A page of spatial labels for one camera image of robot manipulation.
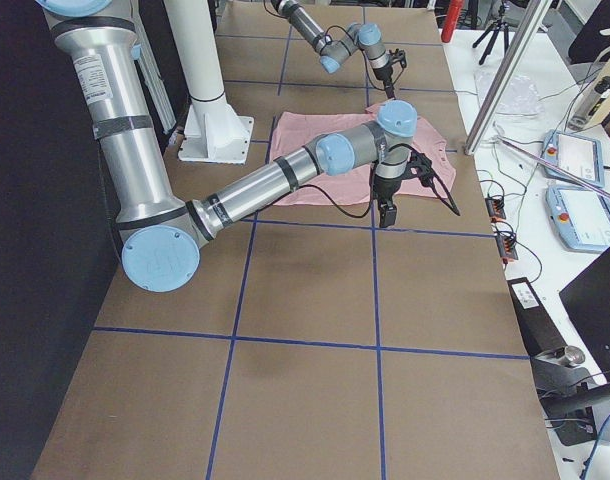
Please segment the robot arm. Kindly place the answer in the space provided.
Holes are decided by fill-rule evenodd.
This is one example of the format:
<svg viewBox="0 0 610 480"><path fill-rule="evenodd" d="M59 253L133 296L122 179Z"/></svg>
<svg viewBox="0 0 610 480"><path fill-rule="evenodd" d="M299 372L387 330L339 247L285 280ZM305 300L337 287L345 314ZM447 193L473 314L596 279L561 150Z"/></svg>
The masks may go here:
<svg viewBox="0 0 610 480"><path fill-rule="evenodd" d="M402 50L387 50L376 24L352 24L333 40L298 1L271 1L334 73L356 51L383 83L388 102L368 121L320 135L204 200L174 195L158 150L153 121L135 59L138 1L35 1L55 45L73 62L121 210L116 228L123 270L138 287L168 292L185 285L200 262L200 248L239 221L306 187L320 174L345 174L370 165L370 197L379 226L394 225L393 197L411 178L405 154L417 113L394 98L393 66L406 68ZM164 1L191 98L181 159L244 163L254 119L236 114L227 101L207 1Z"/></svg>
<svg viewBox="0 0 610 480"><path fill-rule="evenodd" d="M275 16L285 19L319 56L323 69L333 74L356 52L366 67L382 83L387 99L395 98L394 66L400 74L407 68L406 54L401 49L388 50L375 23L352 23L348 27L333 25L323 29L298 1L271 1Z"/></svg>

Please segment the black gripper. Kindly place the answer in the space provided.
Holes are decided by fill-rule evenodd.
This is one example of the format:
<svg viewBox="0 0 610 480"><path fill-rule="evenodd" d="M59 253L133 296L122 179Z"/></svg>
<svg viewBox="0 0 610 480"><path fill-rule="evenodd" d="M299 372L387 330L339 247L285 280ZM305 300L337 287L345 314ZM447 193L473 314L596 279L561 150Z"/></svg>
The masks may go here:
<svg viewBox="0 0 610 480"><path fill-rule="evenodd" d="M373 179L373 194L374 198L378 199L380 228L389 228L396 223L397 207L392 200L399 189L399 178L384 178L376 175Z"/></svg>
<svg viewBox="0 0 610 480"><path fill-rule="evenodd" d="M392 80L393 67L390 63L386 63L380 67L374 67L373 73L376 79L383 83L383 91L388 99L395 99L395 87Z"/></svg>

